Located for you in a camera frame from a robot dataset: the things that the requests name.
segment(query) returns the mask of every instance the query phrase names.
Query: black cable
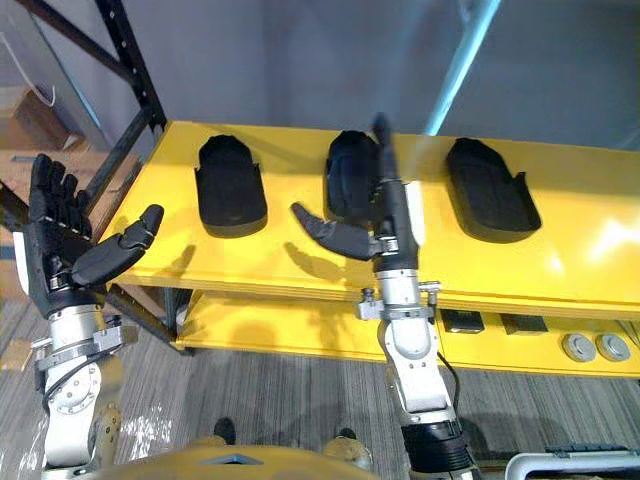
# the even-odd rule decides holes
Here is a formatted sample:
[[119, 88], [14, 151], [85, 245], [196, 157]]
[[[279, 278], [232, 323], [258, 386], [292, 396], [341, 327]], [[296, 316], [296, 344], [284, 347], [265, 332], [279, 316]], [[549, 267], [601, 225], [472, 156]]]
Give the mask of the black cable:
[[442, 363], [444, 363], [444, 366], [447, 367], [447, 370], [449, 370], [451, 372], [451, 375], [453, 376], [453, 381], [455, 383], [455, 388], [453, 390], [453, 409], [457, 413], [458, 400], [460, 399], [460, 377], [458, 377], [457, 372], [454, 370], [451, 364], [447, 362], [447, 359], [444, 358], [444, 355], [442, 355], [440, 352], [438, 352], [438, 358], [442, 361]]
[[84, 362], [82, 362], [79, 365], [76, 365], [67, 373], [65, 373], [63, 376], [61, 376], [58, 380], [56, 380], [53, 383], [53, 385], [49, 387], [49, 390], [44, 392], [44, 395], [42, 396], [42, 408], [44, 409], [45, 412], [47, 412], [47, 415], [49, 415], [49, 398], [51, 397], [51, 395], [53, 395], [53, 393], [58, 389], [60, 385], [67, 382], [71, 377], [73, 377], [76, 373], [78, 373], [87, 365], [91, 365], [92, 363], [97, 362], [98, 360], [106, 357], [107, 355], [110, 355], [111, 352], [113, 352], [114, 350], [115, 348], [111, 348], [109, 350], [105, 350], [104, 352], [96, 353], [94, 355], [87, 357], [87, 359]]

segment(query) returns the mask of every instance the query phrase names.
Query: metal bracket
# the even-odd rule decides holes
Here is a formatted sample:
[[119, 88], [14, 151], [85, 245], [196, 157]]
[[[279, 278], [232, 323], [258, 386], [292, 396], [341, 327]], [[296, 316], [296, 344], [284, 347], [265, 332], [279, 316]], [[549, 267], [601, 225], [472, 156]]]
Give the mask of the metal bracket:
[[385, 237], [378, 237], [376, 240], [378, 240], [382, 248], [382, 253], [380, 255], [396, 255], [398, 253], [398, 239], [396, 237], [389, 235]]
[[[46, 376], [45, 372], [52, 367], [61, 365], [74, 358], [96, 355], [107, 350], [115, 350], [122, 345], [136, 343], [138, 341], [138, 329], [134, 326], [118, 325], [116, 327], [100, 330], [93, 334], [93, 342], [84, 342], [72, 345], [60, 352], [52, 353], [44, 358], [38, 358], [35, 363], [36, 390], [43, 391]], [[45, 338], [31, 344], [36, 350], [36, 358], [41, 352], [47, 352], [51, 348], [51, 339]]]
[[362, 289], [362, 301], [357, 305], [356, 316], [360, 320], [380, 320], [384, 303], [374, 298], [373, 288]]
[[442, 290], [442, 284], [438, 281], [420, 282], [418, 288], [421, 293], [427, 294], [427, 303], [429, 306], [435, 308], [438, 303], [438, 293]]
[[434, 316], [433, 308], [431, 307], [399, 307], [399, 308], [385, 308], [382, 310], [380, 318], [391, 322], [392, 320], [402, 321], [410, 318], [426, 318], [432, 319]]

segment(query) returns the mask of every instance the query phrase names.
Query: robotic arm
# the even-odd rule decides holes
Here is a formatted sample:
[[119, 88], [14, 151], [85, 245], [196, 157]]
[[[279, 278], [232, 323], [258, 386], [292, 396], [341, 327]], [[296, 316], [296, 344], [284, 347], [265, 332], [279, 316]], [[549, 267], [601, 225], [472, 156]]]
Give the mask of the robotic arm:
[[[434, 327], [439, 282], [418, 281], [418, 243], [405, 186], [397, 172], [390, 128], [383, 115], [373, 124], [378, 140], [377, 179], [370, 195], [368, 229], [325, 222], [301, 204], [292, 210], [321, 246], [358, 260], [373, 260], [380, 299], [364, 289], [358, 316], [381, 319], [378, 339], [388, 361], [412, 478], [471, 478], [473, 460], [437, 365]], [[421, 304], [427, 293], [427, 305]]]
[[113, 463], [124, 369], [113, 352], [137, 340], [135, 327], [105, 322], [105, 282], [151, 246], [163, 210], [149, 206], [123, 234], [91, 243], [88, 196], [77, 179], [39, 155], [31, 174], [29, 220], [14, 233], [23, 290], [49, 322], [38, 350], [36, 388], [49, 414], [43, 478], [66, 479]]

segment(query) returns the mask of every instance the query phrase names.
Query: wire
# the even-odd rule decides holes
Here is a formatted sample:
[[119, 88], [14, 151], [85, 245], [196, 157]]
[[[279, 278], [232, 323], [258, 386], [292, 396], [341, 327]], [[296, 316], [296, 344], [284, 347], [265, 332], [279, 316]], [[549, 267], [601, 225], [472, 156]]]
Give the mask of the wire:
[[460, 400], [460, 377], [458, 377], [458, 373], [451, 366], [451, 364], [447, 362], [447, 359], [444, 358], [444, 355], [442, 355], [440, 352], [438, 352], [438, 358], [442, 361], [442, 363], [444, 363], [444, 366], [447, 367], [447, 370], [449, 370], [451, 372], [451, 375], [453, 376], [453, 381], [455, 383], [455, 388], [453, 390], [453, 409], [457, 413], [458, 400]]
[[55, 87], [55, 85], [53, 85], [51, 87], [51, 97], [52, 98], [51, 98], [51, 100], [49, 100], [47, 97], [45, 97], [42, 94], [42, 92], [40, 92], [38, 87], [35, 86], [35, 84], [31, 81], [31, 79], [29, 78], [27, 73], [22, 68], [22, 65], [20, 64], [20, 61], [18, 60], [18, 57], [14, 53], [13, 48], [11, 48], [11, 45], [9, 44], [9, 40], [7, 40], [7, 37], [4, 35], [4, 32], [0, 32], [0, 40], [2, 40], [2, 43], [4, 43], [5, 47], [7, 47], [7, 50], [9, 51], [9, 55], [11, 55], [11, 58], [13, 58], [13, 62], [16, 64], [16, 67], [18, 68], [18, 71], [20, 72], [20, 75], [22, 75], [22, 78], [24, 78], [24, 81], [27, 82], [27, 85], [29, 85], [31, 90], [33, 90], [33, 93], [36, 94], [36, 97], [38, 97], [38, 100], [40, 100], [42, 103], [44, 103], [47, 107], [53, 107], [55, 105], [55, 103], [56, 103], [56, 87]]
[[45, 412], [47, 412], [47, 415], [49, 414], [49, 398], [51, 398], [51, 395], [53, 395], [53, 393], [58, 389], [58, 387], [60, 387], [60, 385], [67, 382], [71, 377], [73, 377], [76, 373], [78, 373], [87, 365], [91, 365], [92, 363], [95, 363], [98, 360], [101, 360], [102, 358], [110, 355], [111, 352], [113, 352], [114, 350], [115, 348], [111, 348], [109, 350], [105, 350], [104, 352], [96, 353], [95, 355], [91, 355], [87, 357], [87, 359], [84, 362], [80, 363], [79, 365], [76, 365], [67, 373], [65, 373], [63, 376], [61, 376], [58, 380], [56, 380], [53, 383], [53, 385], [49, 387], [49, 390], [44, 392], [44, 395], [42, 396], [42, 408], [44, 409]]

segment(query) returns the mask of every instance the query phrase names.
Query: silver round button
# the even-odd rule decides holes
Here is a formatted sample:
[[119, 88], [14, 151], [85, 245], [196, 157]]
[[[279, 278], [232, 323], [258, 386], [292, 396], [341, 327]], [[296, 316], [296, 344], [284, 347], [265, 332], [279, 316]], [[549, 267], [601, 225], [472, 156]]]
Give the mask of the silver round button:
[[631, 357], [627, 344], [613, 333], [605, 333], [596, 338], [596, 346], [600, 355], [612, 362], [623, 362]]
[[581, 333], [570, 333], [562, 339], [562, 348], [576, 362], [590, 362], [596, 358], [596, 347]]

